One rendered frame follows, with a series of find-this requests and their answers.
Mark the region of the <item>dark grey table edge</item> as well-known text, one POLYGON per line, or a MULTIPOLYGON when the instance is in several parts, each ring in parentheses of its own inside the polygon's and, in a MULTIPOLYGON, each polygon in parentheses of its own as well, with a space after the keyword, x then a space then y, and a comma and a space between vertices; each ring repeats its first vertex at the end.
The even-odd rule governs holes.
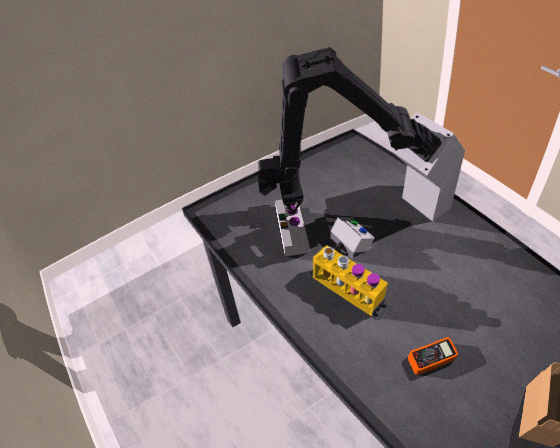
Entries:
MULTIPOLYGON (((366 137, 365 135, 359 133, 358 131, 351 129, 349 131, 346 131, 342 134, 339 134, 335 137, 332 137, 328 140, 325 140, 319 144, 316 144, 310 148, 307 148, 303 151, 301 151, 301 155, 311 151, 317 147, 320 147, 326 143, 329 143, 335 139, 338 139, 342 136, 345 136, 349 133, 356 133, 357 135, 361 136, 362 138, 366 139, 367 141, 369 141, 370 143, 374 144, 375 146, 379 147, 380 149, 382 149, 383 151, 387 152, 388 154, 390 154, 391 156, 393 156, 394 158, 398 159, 399 161, 401 161, 402 163, 404 163, 401 159, 399 159, 394 153, 392 153, 391 151, 387 150, 386 148, 384 148, 383 146, 379 145, 378 143, 374 142, 373 140, 371 140, 370 138, 366 137)), ((405 164, 405 163, 404 163, 405 164)), ((406 165, 406 164, 405 164, 406 165)), ((228 269, 232 272, 232 274, 237 278, 237 280, 242 284, 242 286, 247 290, 247 292, 252 296, 252 298, 258 303, 258 305, 264 310, 264 312, 270 317, 270 319, 277 325, 277 327, 284 333, 284 335, 292 342, 292 344, 300 351, 300 353, 309 361, 309 363, 319 372, 319 374, 331 385, 331 387, 343 398, 343 400, 358 414, 358 416, 375 432, 375 434, 389 447, 389 448, 394 448, 387 440, 386 438, 366 419, 366 417, 349 401, 349 399, 335 386, 335 384, 323 373, 323 371, 312 361, 312 359, 302 350, 302 348, 293 340, 293 338, 285 331, 285 329, 277 322, 277 320, 270 314, 270 312, 264 307, 264 305, 258 300, 258 298, 252 293, 252 291, 246 286, 246 284, 241 280, 241 278, 236 274, 236 272, 231 268, 231 266, 226 262, 226 260, 221 256, 221 254, 217 251, 217 249, 213 246, 213 244, 209 241, 209 239, 205 236, 205 234, 201 231, 201 229, 197 226, 197 224, 193 221, 193 219, 189 216, 189 214, 186 212, 187 209, 233 187, 236 186, 256 175, 259 175, 259 172, 255 172, 253 174, 250 174, 230 185, 227 185, 185 207, 182 208, 182 211, 186 214, 186 216, 189 218, 189 220, 192 222, 192 224, 196 227, 196 229, 199 231, 199 233, 203 236, 203 238, 207 241, 207 243, 211 246, 211 248, 215 251, 215 253, 219 256, 219 258, 223 261, 223 263, 228 267, 228 269)), ((460 201, 461 203, 463 203, 464 205, 466 205, 468 208, 470 208, 471 210, 473 210, 475 213, 477 213, 478 215, 480 215, 482 218, 484 218, 486 221, 488 221, 489 223, 491 223, 493 226, 495 226, 497 229, 499 229, 501 232, 503 232, 504 234, 506 234, 508 237, 510 237, 512 240, 514 240, 516 243, 518 243, 520 246, 522 246, 524 249, 526 249, 528 252, 530 252, 532 255, 534 255, 536 258, 538 258, 540 261, 542 261, 545 265, 547 265, 549 268, 551 268, 553 271, 555 271, 557 274, 560 275, 560 270, 558 270, 556 267, 554 267, 552 264, 550 264, 547 260, 545 260, 543 257, 541 257, 539 254, 537 254, 535 251, 533 251, 531 248, 529 248, 528 246, 526 246, 524 243, 522 243, 520 240, 518 240, 516 237, 514 237, 512 234, 510 234, 508 231, 506 231, 505 229, 503 229, 501 226, 499 226, 497 223, 495 223, 494 221, 492 221, 490 218, 488 218, 486 215, 484 215, 483 213, 481 213, 479 210, 477 210, 476 208, 474 208, 472 205, 470 205, 469 203, 467 203, 466 201, 464 201, 462 198, 460 198, 459 196, 457 196, 456 194, 454 194, 454 198, 456 198, 458 201, 460 201)))

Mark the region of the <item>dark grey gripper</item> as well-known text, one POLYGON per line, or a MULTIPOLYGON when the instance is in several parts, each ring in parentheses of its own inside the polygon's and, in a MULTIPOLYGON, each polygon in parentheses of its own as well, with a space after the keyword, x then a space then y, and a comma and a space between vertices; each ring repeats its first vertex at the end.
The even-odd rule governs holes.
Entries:
POLYGON ((288 180, 283 177, 282 179, 286 181, 292 181, 292 192, 293 192, 292 194, 282 195, 283 204, 289 209, 291 213, 296 213, 298 207, 303 202, 303 191, 299 181, 299 176, 294 180, 293 179, 288 180), (297 204, 295 208, 292 209, 291 206, 295 205, 296 202, 297 204))

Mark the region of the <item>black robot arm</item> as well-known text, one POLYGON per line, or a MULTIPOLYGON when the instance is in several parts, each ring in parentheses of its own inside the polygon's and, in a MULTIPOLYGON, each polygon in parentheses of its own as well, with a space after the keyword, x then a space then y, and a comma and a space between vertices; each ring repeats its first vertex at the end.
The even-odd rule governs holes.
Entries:
POLYGON ((276 183, 280 185, 281 195, 293 193, 292 181, 286 181, 282 177, 290 180, 299 176, 300 146, 308 93, 323 85, 338 92, 377 122, 387 132, 394 149, 409 147, 428 162, 442 144, 440 138, 426 127, 415 119, 410 119, 406 108, 387 103, 350 71, 331 47, 290 55, 286 59, 282 64, 280 155, 258 161, 258 188, 263 195, 276 189, 276 183))

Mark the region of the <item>white key housing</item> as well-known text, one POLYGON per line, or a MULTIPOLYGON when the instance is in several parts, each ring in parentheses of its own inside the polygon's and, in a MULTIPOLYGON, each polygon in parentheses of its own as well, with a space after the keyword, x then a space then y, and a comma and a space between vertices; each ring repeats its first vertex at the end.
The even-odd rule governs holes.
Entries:
POLYGON ((374 237, 353 218, 338 217, 331 230, 331 240, 336 244, 335 251, 342 254, 339 251, 342 249, 353 261, 373 249, 374 237))

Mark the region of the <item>orange digital multimeter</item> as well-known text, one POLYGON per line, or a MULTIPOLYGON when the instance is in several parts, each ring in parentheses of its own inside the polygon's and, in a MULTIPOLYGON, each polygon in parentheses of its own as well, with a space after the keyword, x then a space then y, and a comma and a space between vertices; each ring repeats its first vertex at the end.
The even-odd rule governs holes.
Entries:
POLYGON ((423 346, 410 352, 408 360, 416 375, 425 373, 456 359, 458 352, 450 338, 423 346))

